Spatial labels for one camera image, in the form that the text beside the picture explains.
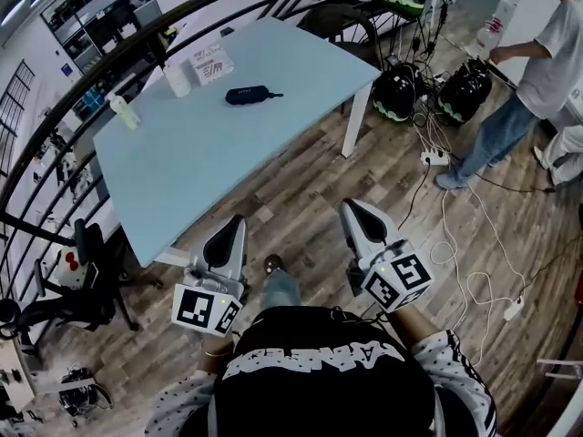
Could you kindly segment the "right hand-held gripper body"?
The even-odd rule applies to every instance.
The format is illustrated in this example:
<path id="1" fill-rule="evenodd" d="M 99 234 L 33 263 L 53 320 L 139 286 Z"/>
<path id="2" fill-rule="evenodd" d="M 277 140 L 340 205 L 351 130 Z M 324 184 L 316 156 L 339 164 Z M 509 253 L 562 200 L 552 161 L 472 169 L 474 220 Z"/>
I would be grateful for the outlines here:
<path id="1" fill-rule="evenodd" d="M 355 296 L 369 295 L 385 313 L 412 304 L 435 281 L 433 272 L 407 239 L 353 260 L 347 278 Z"/>

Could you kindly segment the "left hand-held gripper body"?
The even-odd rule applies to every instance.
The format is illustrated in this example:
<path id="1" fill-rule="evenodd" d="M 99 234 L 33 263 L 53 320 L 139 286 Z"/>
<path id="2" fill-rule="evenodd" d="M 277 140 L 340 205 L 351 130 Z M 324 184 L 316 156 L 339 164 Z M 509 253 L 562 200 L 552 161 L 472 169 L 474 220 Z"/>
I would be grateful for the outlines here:
<path id="1" fill-rule="evenodd" d="M 181 283 L 175 285 L 171 321 L 198 334 L 224 338 L 249 295 L 245 277 L 247 256 L 229 266 L 212 268 L 192 256 Z"/>

